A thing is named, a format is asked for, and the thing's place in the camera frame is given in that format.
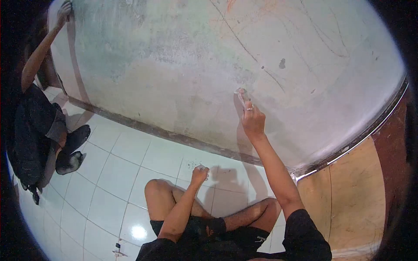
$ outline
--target wooden panel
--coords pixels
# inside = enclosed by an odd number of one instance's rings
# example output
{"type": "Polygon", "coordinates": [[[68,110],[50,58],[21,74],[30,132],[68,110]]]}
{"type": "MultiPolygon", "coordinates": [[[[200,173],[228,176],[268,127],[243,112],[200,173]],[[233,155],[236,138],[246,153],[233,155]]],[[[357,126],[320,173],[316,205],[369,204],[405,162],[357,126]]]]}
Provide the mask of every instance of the wooden panel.
{"type": "Polygon", "coordinates": [[[331,177],[329,167],[298,182],[299,194],[311,219],[325,240],[331,226],[331,177]]]}
{"type": "Polygon", "coordinates": [[[330,173],[333,254],[375,249],[385,222],[385,187],[373,140],[331,164],[330,173]]]}

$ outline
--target white tile floor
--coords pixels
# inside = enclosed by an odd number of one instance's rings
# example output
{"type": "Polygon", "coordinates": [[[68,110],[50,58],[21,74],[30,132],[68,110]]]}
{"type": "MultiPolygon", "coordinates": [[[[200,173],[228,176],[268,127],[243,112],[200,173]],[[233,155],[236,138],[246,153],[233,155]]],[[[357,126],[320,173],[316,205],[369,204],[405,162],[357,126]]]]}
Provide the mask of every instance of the white tile floor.
{"type": "MultiPolygon", "coordinates": [[[[21,211],[37,242],[52,261],[130,261],[140,246],[156,239],[149,223],[144,187],[165,179],[179,188],[203,164],[210,177],[197,194],[213,216],[232,214],[274,196],[264,169],[161,139],[84,111],[49,87],[45,95],[63,108],[71,130],[90,124],[92,134],[80,148],[86,159],[77,172],[53,174],[36,206],[13,176],[21,211]],[[112,250],[121,244],[127,256],[112,250]]],[[[259,251],[284,251],[285,220],[281,213],[259,251]]]]}

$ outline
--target hand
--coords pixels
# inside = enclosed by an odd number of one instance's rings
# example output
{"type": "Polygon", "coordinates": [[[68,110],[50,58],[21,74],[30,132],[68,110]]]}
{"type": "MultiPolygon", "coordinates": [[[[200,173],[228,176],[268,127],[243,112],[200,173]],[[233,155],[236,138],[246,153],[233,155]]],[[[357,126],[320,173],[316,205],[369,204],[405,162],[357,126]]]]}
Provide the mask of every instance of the hand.
{"type": "Polygon", "coordinates": [[[204,167],[203,165],[197,166],[193,170],[191,175],[190,185],[200,186],[208,177],[209,168],[204,167]]]}
{"type": "Polygon", "coordinates": [[[58,10],[57,22],[55,27],[57,27],[60,30],[64,26],[65,22],[67,21],[67,17],[72,9],[73,5],[70,0],[66,0],[64,1],[64,3],[62,3],[61,8],[58,10]]]}
{"type": "Polygon", "coordinates": [[[265,114],[260,112],[252,102],[245,102],[245,110],[241,116],[241,124],[248,139],[253,142],[264,137],[265,114]]]}

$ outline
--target person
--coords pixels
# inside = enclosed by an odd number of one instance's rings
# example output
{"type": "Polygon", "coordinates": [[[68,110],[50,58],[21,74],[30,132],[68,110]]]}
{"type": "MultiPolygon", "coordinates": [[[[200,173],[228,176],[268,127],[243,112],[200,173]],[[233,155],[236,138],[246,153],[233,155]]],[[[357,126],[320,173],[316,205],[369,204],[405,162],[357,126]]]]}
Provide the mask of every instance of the person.
{"type": "Polygon", "coordinates": [[[275,198],[266,198],[224,218],[214,218],[195,200],[208,168],[193,170],[185,192],[163,180],[145,187],[151,226],[157,239],[142,245],[137,261],[153,260],[331,260],[329,244],[305,210],[298,189],[267,136],[265,115],[245,102],[241,124],[265,168],[275,198]],[[283,253],[259,253],[279,213],[286,219],[283,253]]]}
{"type": "Polygon", "coordinates": [[[31,54],[22,70],[22,94],[16,109],[12,165],[23,188],[29,189],[36,204],[39,203],[36,185],[44,174],[50,149],[55,152],[57,173],[64,175],[73,172],[84,159],[80,151],[74,151],[90,135],[88,125],[69,133],[60,106],[57,103],[51,104],[33,83],[47,51],[71,10],[72,3],[65,1],[58,11],[55,27],[31,54]]]}

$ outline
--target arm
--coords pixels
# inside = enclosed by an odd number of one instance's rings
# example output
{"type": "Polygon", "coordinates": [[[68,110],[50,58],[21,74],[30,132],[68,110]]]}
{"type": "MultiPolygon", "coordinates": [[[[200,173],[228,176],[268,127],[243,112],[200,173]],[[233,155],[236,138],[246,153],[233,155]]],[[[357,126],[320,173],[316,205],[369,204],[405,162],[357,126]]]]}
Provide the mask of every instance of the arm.
{"type": "Polygon", "coordinates": [[[208,171],[209,168],[194,168],[189,187],[164,220],[157,238],[167,238],[177,243],[189,220],[194,197],[205,181],[208,171]]]}
{"type": "MultiPolygon", "coordinates": [[[[245,105],[246,108],[252,108],[250,101],[247,101],[245,105]]],[[[271,147],[267,136],[264,134],[265,115],[254,106],[253,109],[244,111],[241,123],[245,134],[260,156],[268,183],[287,220],[291,213],[305,207],[286,166],[271,147]]]]}
{"type": "Polygon", "coordinates": [[[45,58],[46,52],[48,52],[56,35],[64,26],[67,15],[71,12],[71,9],[72,7],[70,1],[65,1],[62,4],[61,8],[58,11],[58,21],[54,29],[52,29],[52,31],[46,35],[46,37],[35,49],[35,51],[32,53],[32,55],[26,62],[25,66],[23,67],[21,80],[22,92],[25,92],[33,82],[35,75],[42,64],[42,61],[45,58]]]}

